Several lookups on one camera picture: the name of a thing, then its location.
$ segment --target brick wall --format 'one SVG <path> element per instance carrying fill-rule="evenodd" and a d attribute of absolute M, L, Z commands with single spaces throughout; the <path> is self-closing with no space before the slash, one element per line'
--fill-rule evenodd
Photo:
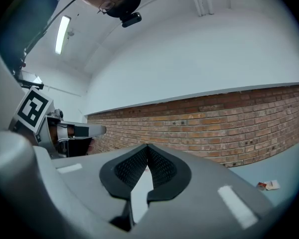
<path fill-rule="evenodd" d="M 107 127 L 93 153 L 149 142 L 239 166 L 299 142 L 299 85 L 121 109 L 88 123 Z"/>

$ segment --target white tape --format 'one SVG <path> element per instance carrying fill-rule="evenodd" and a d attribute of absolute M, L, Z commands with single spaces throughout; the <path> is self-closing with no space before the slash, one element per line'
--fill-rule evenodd
<path fill-rule="evenodd" d="M 66 167 L 57 168 L 57 171 L 59 173 L 69 173 L 69 172 L 79 170 L 81 168 L 82 168 L 82 165 L 78 163 L 78 164 L 75 164 L 75 165 L 70 165 L 70 166 L 66 166 Z"/>
<path fill-rule="evenodd" d="M 258 218 L 236 195 L 231 186 L 221 187 L 218 189 L 218 194 L 243 229 L 247 229 L 257 223 Z"/>

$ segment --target wire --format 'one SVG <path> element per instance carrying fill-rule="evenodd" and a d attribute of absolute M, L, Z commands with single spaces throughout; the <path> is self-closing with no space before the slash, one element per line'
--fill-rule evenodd
<path fill-rule="evenodd" d="M 55 19 L 67 8 L 69 7 L 72 3 L 74 3 L 76 0 L 72 0 L 70 3 L 68 3 L 68 5 L 66 7 L 64 7 L 51 21 L 50 23 L 41 31 L 39 32 L 30 42 L 30 44 L 25 48 L 24 52 L 25 55 L 27 55 L 32 48 L 35 46 L 35 44 L 46 34 L 48 28 L 50 27 L 50 25 L 55 21 Z"/>

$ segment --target black sleeve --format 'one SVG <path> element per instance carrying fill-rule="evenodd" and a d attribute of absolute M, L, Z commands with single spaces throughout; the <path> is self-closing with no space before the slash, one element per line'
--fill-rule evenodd
<path fill-rule="evenodd" d="M 0 55 L 10 71 L 21 67 L 25 48 L 46 27 L 58 1 L 15 0 L 3 16 L 0 22 Z"/>

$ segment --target black camera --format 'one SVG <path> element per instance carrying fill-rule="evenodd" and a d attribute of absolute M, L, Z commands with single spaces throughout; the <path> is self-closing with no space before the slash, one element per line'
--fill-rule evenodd
<path fill-rule="evenodd" d="M 142 20 L 142 16 L 139 12 L 135 12 L 130 15 L 120 17 L 120 20 L 122 21 L 122 27 L 125 28 L 137 22 L 140 22 Z"/>

